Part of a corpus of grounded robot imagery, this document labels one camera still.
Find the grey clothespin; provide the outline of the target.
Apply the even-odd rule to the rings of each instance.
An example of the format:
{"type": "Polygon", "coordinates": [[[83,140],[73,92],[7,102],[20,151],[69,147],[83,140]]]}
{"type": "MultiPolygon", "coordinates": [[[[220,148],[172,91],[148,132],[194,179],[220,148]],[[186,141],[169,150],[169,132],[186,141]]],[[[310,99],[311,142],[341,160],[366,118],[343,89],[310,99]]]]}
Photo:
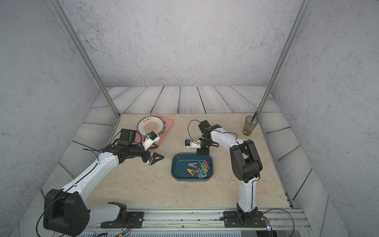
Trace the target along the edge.
{"type": "Polygon", "coordinates": [[[189,163],[188,166],[192,168],[197,168],[197,163],[189,163]]]}

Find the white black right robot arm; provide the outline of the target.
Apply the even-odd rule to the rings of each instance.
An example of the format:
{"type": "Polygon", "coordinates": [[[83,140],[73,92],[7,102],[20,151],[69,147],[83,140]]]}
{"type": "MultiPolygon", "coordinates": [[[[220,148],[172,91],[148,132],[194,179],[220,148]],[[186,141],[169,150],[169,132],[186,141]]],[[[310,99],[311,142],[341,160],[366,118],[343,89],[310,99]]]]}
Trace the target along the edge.
{"type": "Polygon", "coordinates": [[[237,215],[241,223],[262,216],[256,202],[257,182],[263,164],[252,140],[241,140],[237,134],[225,131],[220,125],[210,125],[207,120],[198,125],[201,137],[194,142],[198,156],[209,155],[210,147],[223,147],[230,152],[232,171],[239,181],[237,215]]]}

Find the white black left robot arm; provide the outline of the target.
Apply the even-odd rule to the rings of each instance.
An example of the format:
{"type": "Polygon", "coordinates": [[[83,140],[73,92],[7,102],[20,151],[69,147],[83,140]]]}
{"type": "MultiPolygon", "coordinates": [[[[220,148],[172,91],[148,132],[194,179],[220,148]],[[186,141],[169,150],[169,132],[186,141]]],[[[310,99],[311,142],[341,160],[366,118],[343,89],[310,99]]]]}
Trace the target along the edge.
{"type": "Polygon", "coordinates": [[[121,129],[112,143],[101,150],[94,150],[97,158],[85,171],[61,189],[52,189],[45,195],[44,211],[38,222],[47,230],[71,237],[96,224],[123,229],[120,236],[130,232],[134,222],[125,204],[109,202],[108,206],[89,209],[85,202],[103,178],[125,160],[141,158],[151,166],[164,158],[158,153],[151,153],[151,149],[158,148],[156,142],[160,137],[157,133],[147,133],[136,141],[138,135],[137,130],[121,129]]]}

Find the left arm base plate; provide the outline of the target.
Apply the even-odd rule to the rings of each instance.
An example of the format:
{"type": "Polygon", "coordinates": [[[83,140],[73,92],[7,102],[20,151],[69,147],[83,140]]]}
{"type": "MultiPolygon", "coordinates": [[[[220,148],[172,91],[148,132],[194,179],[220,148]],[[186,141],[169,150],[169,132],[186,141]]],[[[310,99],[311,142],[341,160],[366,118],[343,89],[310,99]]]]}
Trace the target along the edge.
{"type": "Polygon", "coordinates": [[[103,222],[100,227],[102,229],[141,229],[144,220],[144,212],[124,212],[119,214],[116,220],[103,222]]]}

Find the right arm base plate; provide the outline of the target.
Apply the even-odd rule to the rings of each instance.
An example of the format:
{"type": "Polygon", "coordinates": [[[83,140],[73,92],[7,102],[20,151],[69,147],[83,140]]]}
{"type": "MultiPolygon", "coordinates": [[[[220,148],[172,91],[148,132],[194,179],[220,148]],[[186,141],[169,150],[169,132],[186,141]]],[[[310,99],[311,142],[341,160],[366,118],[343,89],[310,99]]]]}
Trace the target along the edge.
{"type": "Polygon", "coordinates": [[[266,228],[266,222],[261,211],[244,213],[240,211],[224,211],[220,221],[226,228],[266,228]]]}

